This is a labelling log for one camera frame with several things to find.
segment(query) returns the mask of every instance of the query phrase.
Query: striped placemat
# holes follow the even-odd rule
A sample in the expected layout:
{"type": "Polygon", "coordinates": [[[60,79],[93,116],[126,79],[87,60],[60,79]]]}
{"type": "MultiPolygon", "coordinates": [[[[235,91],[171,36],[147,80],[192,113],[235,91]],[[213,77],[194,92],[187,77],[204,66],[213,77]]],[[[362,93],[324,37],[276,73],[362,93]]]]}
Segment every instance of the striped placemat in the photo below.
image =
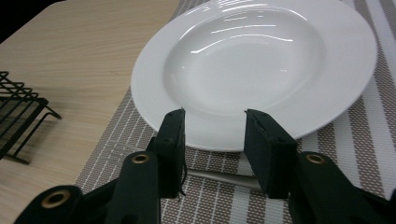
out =
{"type": "MultiPolygon", "coordinates": [[[[203,2],[181,0],[172,19],[203,2]]],[[[299,148],[329,156],[355,186],[389,199],[396,188],[396,1],[343,2],[356,9],[375,32],[375,75],[347,112],[300,139],[299,148]]],[[[146,147],[154,135],[128,90],[76,185],[89,192],[116,178],[118,162],[131,153],[122,144],[146,147]]],[[[187,148],[186,160],[194,169],[252,175],[243,153],[187,148]]],[[[188,177],[184,190],[187,197],[180,202],[162,200],[163,223],[291,223],[286,201],[269,200],[249,189],[188,177]]]]}

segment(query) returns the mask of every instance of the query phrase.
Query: black wire rack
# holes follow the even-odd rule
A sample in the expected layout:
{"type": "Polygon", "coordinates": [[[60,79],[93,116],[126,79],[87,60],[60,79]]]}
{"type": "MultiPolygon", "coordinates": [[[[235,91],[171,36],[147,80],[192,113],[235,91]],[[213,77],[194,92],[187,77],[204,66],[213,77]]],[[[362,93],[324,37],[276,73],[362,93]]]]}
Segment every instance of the black wire rack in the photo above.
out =
{"type": "Polygon", "coordinates": [[[29,161],[17,157],[23,146],[48,115],[56,119],[62,117],[48,106],[49,102],[45,98],[38,97],[37,92],[25,87],[22,82],[12,82],[7,76],[8,72],[0,71],[0,160],[8,157],[29,164],[29,161]],[[44,109],[49,112],[33,126],[44,109]],[[9,153],[22,137],[24,140],[18,148],[13,153],[9,153]]]}

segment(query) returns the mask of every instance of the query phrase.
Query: wooden table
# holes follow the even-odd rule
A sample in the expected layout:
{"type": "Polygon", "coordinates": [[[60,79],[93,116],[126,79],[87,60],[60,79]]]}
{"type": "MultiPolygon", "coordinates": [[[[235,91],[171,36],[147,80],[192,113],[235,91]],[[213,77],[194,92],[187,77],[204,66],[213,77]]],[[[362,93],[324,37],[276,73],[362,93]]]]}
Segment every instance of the wooden table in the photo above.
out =
{"type": "Polygon", "coordinates": [[[140,50],[178,1],[68,0],[0,44],[0,70],[49,100],[47,119],[21,152],[0,161],[0,223],[11,223],[41,191],[75,183],[130,84],[140,50]]]}

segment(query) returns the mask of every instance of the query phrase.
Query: woven placemat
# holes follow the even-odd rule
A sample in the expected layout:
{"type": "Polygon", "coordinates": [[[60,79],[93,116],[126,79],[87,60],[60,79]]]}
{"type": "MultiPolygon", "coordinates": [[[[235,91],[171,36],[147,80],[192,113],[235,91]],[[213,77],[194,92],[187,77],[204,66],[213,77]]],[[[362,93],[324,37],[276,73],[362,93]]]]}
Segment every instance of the woven placemat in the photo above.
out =
{"type": "MultiPolygon", "coordinates": [[[[172,19],[202,0],[181,0],[172,19]]],[[[344,0],[375,32],[374,78],[358,101],[331,124],[299,140],[301,151],[333,159],[357,187],[389,199],[396,188],[396,7],[390,0],[344,0]]],[[[128,90],[106,127],[76,185],[84,192],[116,178],[131,153],[122,144],[146,148],[155,132],[140,117],[128,90]]],[[[186,149],[190,168],[252,175],[243,153],[186,149]]],[[[187,197],[162,200],[163,223],[291,223],[286,201],[197,177],[183,187],[187,197]]]]}

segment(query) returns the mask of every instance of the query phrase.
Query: ceramic plate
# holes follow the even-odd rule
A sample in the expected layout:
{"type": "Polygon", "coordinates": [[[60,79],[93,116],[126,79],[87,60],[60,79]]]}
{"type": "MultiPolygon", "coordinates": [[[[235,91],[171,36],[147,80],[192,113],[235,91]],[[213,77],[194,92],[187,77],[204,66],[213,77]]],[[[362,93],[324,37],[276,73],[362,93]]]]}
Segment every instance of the ceramic plate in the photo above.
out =
{"type": "Polygon", "coordinates": [[[358,99],[375,60],[372,30],[340,1],[210,1],[150,39],[134,66],[132,95],[154,130],[183,107],[188,146],[240,151],[246,109],[300,138],[358,99]]]}

